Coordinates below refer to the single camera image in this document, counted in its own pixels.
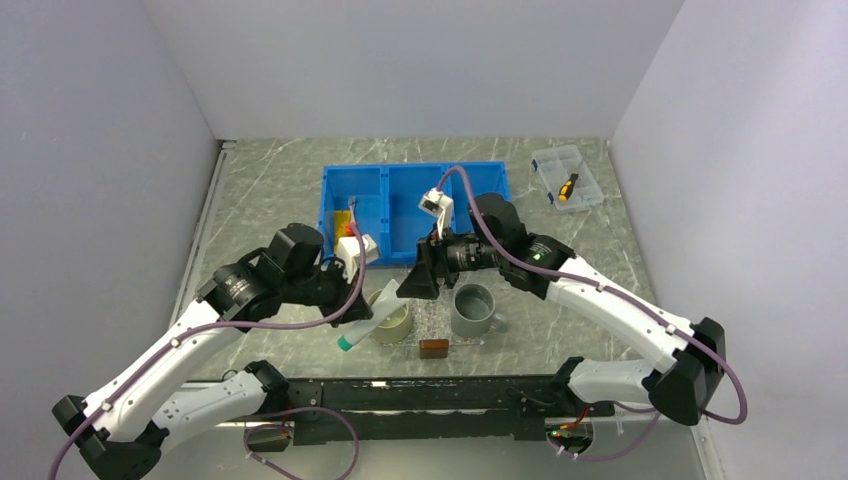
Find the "white toothpaste tube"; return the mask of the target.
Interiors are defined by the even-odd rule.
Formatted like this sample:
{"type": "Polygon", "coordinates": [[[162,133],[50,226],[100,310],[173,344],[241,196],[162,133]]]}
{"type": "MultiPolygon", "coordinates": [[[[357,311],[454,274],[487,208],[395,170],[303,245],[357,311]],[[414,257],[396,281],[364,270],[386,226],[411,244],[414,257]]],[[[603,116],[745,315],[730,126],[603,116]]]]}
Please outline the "white toothpaste tube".
{"type": "Polygon", "coordinates": [[[353,326],[338,338],[336,345],[342,351],[351,350],[373,330],[377,329],[391,314],[400,311],[406,305],[408,300],[397,296],[399,286],[400,284],[395,279],[391,279],[374,301],[369,304],[372,317],[354,322],[353,326]]]}

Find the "green ceramic mug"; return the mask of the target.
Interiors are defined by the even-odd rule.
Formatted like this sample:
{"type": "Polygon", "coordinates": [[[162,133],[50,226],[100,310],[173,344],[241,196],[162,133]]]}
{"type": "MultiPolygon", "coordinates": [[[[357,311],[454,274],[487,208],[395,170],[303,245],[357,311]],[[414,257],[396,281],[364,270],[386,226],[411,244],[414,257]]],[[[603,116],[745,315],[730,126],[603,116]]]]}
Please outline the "green ceramic mug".
{"type": "MultiPolygon", "coordinates": [[[[374,301],[381,290],[370,295],[368,298],[369,304],[374,301]]],[[[409,300],[400,311],[391,314],[377,329],[373,330],[369,337],[381,345],[397,344],[403,341],[410,334],[413,325],[408,303],[409,300]]]]}

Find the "clear holder with wooden ends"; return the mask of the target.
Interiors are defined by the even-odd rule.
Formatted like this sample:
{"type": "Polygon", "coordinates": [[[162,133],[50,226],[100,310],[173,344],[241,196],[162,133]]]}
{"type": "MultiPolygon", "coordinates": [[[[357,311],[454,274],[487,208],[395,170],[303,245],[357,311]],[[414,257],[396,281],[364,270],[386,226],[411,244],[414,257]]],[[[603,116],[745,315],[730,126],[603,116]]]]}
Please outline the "clear holder with wooden ends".
{"type": "Polygon", "coordinates": [[[415,339],[421,360],[441,360],[450,349],[450,307],[445,298],[416,300],[414,303],[415,339]]]}

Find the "grey ceramic mug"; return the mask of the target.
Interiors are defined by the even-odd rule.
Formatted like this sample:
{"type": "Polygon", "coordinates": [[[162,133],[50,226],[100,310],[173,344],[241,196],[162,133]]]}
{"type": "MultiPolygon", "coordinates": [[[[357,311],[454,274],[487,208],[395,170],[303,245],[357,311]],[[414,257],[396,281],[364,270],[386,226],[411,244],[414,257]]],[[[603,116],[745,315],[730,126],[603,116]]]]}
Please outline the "grey ceramic mug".
{"type": "Polygon", "coordinates": [[[500,313],[492,292],[483,285],[465,284],[458,288],[451,302],[450,326],[463,338],[480,338],[494,331],[509,329],[507,317],[500,313]]]}

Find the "toothbrush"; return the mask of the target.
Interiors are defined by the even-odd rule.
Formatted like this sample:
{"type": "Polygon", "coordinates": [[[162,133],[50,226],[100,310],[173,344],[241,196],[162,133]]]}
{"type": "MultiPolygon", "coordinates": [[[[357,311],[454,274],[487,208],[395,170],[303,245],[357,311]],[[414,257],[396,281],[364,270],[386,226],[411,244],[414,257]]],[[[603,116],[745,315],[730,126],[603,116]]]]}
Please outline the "toothbrush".
{"type": "Polygon", "coordinates": [[[355,216],[355,208],[357,204],[357,199],[355,196],[351,196],[348,199],[348,212],[349,212],[349,221],[347,223],[347,229],[353,231],[357,227],[356,216],[355,216]]]}

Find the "blue three-compartment bin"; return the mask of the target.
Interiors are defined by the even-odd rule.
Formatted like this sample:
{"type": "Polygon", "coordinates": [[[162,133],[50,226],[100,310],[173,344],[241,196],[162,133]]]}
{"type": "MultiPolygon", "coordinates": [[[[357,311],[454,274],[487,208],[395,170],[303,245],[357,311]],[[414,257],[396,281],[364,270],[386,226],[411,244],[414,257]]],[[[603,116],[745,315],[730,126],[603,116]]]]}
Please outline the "blue three-compartment bin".
{"type": "MultiPolygon", "coordinates": [[[[380,250],[379,259],[368,266],[412,265],[417,240],[436,221],[418,207],[419,201],[456,164],[463,164],[474,196],[494,192],[511,200],[503,161],[325,166],[317,222],[325,238],[325,253],[335,253],[337,230],[344,234],[344,226],[337,227],[336,214],[347,211],[349,199],[354,198],[361,231],[370,235],[380,250]]],[[[451,175],[443,191],[454,200],[451,229],[456,233],[473,231],[468,196],[459,174],[451,175]]]]}

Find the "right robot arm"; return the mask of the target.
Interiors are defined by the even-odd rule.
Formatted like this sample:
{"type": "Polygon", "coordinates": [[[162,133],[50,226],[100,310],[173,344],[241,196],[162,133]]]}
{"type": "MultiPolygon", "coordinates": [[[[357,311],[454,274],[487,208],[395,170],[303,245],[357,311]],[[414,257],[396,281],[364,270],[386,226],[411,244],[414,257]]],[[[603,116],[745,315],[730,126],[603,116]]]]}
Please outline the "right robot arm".
{"type": "Polygon", "coordinates": [[[574,415],[588,404],[617,401],[650,405],[682,425],[699,423],[727,369],[719,323],[661,312],[561,241],[528,232],[501,195],[487,193],[475,201],[469,211],[482,218],[472,222],[472,232],[457,234],[447,224],[452,199],[437,189],[422,196],[420,208],[436,222],[417,241],[415,264],[398,297],[436,300],[461,273],[495,269],[513,288],[587,317],[640,356],[615,362],[569,358],[552,381],[557,411],[574,415]]]}

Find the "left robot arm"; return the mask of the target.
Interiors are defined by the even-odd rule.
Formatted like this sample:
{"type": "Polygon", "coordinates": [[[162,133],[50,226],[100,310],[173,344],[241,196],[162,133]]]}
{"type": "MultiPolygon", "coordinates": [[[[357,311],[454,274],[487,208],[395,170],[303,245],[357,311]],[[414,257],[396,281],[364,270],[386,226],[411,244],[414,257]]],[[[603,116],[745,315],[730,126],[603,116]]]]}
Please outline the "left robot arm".
{"type": "Polygon", "coordinates": [[[321,323],[337,326],[372,315],[362,294],[375,241],[354,232],[326,257],[322,234],[292,223],[270,244],[218,268],[172,327],[121,374],[86,395],[68,395],[53,407],[77,450],[100,479],[140,479],[179,444],[243,416],[279,417],[288,380],[265,360],[231,379],[181,395],[195,369],[241,335],[273,327],[281,306],[317,307],[321,323]]]}

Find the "yellow toothpaste tube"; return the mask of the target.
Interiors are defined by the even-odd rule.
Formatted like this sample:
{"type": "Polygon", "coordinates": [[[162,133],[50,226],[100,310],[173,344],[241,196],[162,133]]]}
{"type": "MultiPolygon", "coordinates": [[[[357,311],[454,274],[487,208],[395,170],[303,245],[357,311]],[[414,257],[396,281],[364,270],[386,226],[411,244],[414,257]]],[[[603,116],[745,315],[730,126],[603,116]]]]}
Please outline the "yellow toothpaste tube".
{"type": "Polygon", "coordinates": [[[349,210],[336,210],[333,212],[332,227],[336,239],[353,236],[351,223],[352,215],[349,210]]]}

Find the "yellow black screwdriver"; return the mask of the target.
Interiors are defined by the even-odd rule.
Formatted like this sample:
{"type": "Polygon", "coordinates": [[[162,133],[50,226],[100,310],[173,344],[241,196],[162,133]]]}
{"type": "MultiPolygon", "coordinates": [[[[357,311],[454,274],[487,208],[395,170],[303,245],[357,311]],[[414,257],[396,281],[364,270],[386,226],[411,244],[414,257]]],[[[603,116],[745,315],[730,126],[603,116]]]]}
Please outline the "yellow black screwdriver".
{"type": "Polygon", "coordinates": [[[573,192],[576,188],[577,180],[579,179],[579,174],[577,172],[572,173],[569,178],[564,182],[564,184],[560,187],[557,199],[560,202],[567,202],[573,195],[573,192]]]}

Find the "clear plastic organizer box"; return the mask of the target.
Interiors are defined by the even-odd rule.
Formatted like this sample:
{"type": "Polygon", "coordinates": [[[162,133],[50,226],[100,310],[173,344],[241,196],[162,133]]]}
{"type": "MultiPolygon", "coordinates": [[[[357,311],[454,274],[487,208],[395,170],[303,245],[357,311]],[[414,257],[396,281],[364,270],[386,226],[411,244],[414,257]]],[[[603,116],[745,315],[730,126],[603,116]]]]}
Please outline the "clear plastic organizer box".
{"type": "Polygon", "coordinates": [[[600,205],[605,199],[588,162],[575,145],[564,145],[532,152],[531,166],[539,175],[547,193],[549,203],[562,212],[589,210],[600,205]],[[560,202],[557,194],[560,187],[577,172],[579,179],[572,197],[560,202]]]}

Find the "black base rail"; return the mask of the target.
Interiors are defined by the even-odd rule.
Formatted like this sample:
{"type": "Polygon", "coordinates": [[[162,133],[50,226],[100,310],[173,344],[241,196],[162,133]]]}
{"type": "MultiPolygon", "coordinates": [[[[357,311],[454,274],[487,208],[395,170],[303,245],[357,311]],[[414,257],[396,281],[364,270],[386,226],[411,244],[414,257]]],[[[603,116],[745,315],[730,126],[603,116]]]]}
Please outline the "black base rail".
{"type": "Polygon", "coordinates": [[[291,379],[287,396],[247,421],[282,420],[296,446],[347,440],[510,437],[542,441],[556,424],[588,426],[615,409],[587,406],[549,375],[291,379]]]}

